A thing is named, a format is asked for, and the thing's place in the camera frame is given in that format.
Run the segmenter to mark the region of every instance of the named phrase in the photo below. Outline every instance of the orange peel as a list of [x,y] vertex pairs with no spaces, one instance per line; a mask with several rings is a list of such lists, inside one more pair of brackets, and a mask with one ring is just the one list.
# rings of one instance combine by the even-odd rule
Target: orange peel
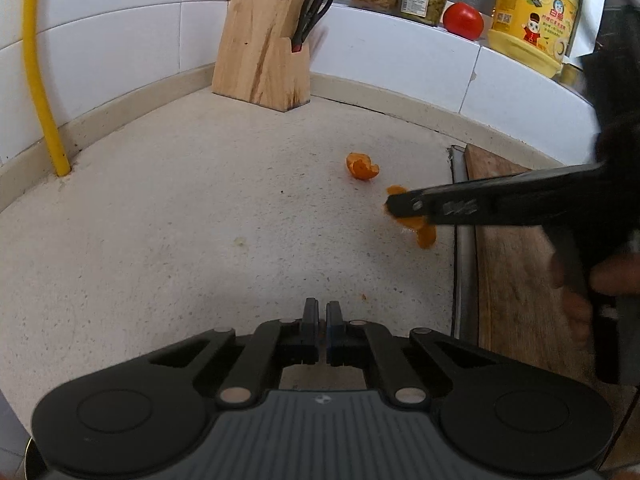
[[371,180],[380,173],[380,167],[372,164],[370,156],[365,153],[347,155],[347,169],[358,180]]
[[[389,186],[386,188],[386,192],[389,195],[399,195],[406,193],[407,189],[403,186]],[[404,227],[412,229],[416,233],[418,241],[418,247],[421,249],[428,249],[434,243],[436,243],[437,229],[435,225],[431,225],[426,221],[423,216],[416,216],[412,218],[394,218],[396,222]]]

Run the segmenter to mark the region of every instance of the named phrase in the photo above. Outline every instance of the wooden knife block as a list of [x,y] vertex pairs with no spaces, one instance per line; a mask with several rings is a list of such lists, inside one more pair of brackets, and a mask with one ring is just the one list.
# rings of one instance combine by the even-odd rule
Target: wooden knife block
[[309,47],[291,51],[303,0],[231,0],[213,71],[216,94],[285,112],[310,99]]

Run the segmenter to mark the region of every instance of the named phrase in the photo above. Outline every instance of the black scissors handle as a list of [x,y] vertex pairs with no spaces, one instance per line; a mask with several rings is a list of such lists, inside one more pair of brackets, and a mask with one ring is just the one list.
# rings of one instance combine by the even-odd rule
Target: black scissors handle
[[302,44],[305,43],[311,29],[326,14],[334,0],[326,0],[324,6],[322,5],[323,2],[324,0],[305,0],[302,3],[298,26],[291,37],[292,52],[299,52],[302,49]]

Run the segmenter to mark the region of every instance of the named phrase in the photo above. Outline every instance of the yellow pipe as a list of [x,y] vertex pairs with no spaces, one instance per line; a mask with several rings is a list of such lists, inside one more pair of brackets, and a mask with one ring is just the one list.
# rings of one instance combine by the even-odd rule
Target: yellow pipe
[[24,69],[27,73],[27,83],[31,92],[31,99],[36,107],[44,140],[49,149],[53,167],[58,176],[65,176],[71,171],[69,160],[66,158],[65,148],[60,140],[60,133],[53,120],[49,107],[47,93],[42,84],[40,66],[38,65],[38,51],[36,46],[36,21],[38,17],[38,0],[24,0],[22,6],[22,53]]

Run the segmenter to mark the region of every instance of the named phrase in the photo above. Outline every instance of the bottle label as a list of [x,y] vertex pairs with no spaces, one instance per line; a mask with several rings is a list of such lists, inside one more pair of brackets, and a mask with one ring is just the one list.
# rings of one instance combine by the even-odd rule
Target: bottle label
[[424,18],[427,15],[429,0],[402,0],[401,12]]
[[498,0],[492,29],[519,38],[562,62],[575,12],[568,0]]

